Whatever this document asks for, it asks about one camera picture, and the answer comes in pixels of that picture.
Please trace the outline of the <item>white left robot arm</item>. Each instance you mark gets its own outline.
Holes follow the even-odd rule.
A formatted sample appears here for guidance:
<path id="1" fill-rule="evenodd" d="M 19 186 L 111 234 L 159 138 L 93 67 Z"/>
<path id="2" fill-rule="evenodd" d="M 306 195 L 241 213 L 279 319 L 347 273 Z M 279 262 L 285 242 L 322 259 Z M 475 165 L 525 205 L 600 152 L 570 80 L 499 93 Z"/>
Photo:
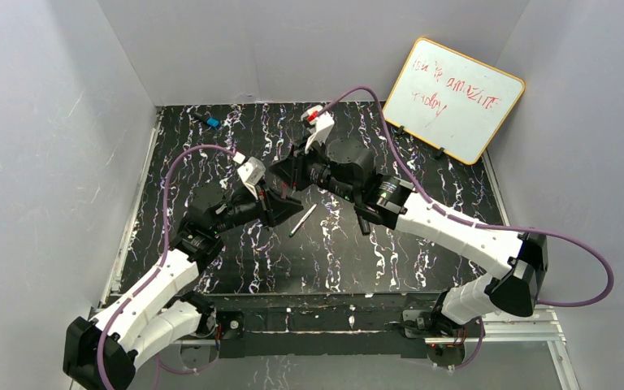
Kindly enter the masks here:
<path id="1" fill-rule="evenodd" d="M 220 234 L 253 221 L 276 227 L 303 209 L 301 201 L 264 182 L 253 193 L 239 187 L 231 197 L 216 183 L 199 188 L 166 258 L 111 306 L 70 323 L 63 372 L 85 389 L 126 389 L 137 369 L 172 341 L 199 327 L 213 331 L 213 304 L 198 293 L 176 294 L 220 254 Z"/>

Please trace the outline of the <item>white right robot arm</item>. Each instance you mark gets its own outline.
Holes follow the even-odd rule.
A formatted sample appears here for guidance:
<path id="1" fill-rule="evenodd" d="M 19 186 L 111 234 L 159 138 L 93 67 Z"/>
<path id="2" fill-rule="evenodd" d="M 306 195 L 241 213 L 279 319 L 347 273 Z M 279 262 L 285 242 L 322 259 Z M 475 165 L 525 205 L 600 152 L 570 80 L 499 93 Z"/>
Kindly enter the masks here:
<path id="1" fill-rule="evenodd" d="M 420 236 L 484 269 L 478 279 L 439 295 L 424 318 L 429 331 L 451 332 L 497 311 L 533 315 L 548 268 L 545 235 L 480 228 L 479 220 L 427 201 L 414 184 L 378 171 L 375 156 L 354 139 L 295 145 L 270 171 L 291 189 L 315 185 L 351 202 L 363 231 L 375 224 Z"/>

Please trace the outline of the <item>white green-tipped pen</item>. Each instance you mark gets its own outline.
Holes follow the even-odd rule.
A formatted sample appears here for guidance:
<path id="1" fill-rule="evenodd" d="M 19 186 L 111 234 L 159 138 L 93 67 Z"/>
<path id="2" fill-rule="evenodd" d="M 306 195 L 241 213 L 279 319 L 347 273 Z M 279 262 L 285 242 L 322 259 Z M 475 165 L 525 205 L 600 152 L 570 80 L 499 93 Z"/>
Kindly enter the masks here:
<path id="1" fill-rule="evenodd" d="M 305 221 L 311 216 L 311 214 L 316 209 L 317 205 L 313 204 L 300 218 L 300 220 L 294 225 L 294 227 L 289 232 L 288 236 L 293 237 L 296 233 L 301 229 Z"/>

